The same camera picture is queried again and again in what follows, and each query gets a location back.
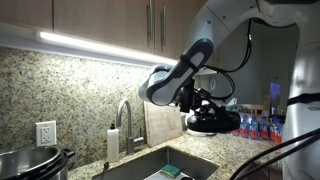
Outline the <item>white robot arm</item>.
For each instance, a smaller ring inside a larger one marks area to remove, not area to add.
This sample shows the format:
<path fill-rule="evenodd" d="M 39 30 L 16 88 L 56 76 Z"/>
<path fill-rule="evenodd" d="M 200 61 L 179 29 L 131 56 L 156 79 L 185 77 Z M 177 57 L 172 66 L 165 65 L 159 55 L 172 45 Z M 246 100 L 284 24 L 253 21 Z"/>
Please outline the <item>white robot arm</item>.
<path fill-rule="evenodd" d="M 192 77 L 232 31 L 245 20 L 285 28 L 296 25 L 299 40 L 287 100 L 280 160 L 284 180 L 320 180 L 320 0 L 208 0 L 191 24 L 186 48 L 176 65 L 159 64 L 139 88 L 139 97 L 158 106 L 176 103 L 184 111 L 209 101 L 211 113 L 195 115 L 187 127 L 226 133 L 240 126 L 240 116 L 193 89 Z"/>

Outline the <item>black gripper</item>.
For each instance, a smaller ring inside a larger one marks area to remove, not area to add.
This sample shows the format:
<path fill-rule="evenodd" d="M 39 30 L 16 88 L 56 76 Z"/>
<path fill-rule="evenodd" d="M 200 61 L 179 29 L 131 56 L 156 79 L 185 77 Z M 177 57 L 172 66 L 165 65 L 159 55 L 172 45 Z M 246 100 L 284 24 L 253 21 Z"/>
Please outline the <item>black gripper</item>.
<path fill-rule="evenodd" d="M 183 86 L 175 99 L 175 106 L 180 108 L 181 112 L 189 113 L 197 109 L 206 112 L 218 109 L 214 102 L 214 97 L 203 88 L 195 89 L 190 84 Z"/>

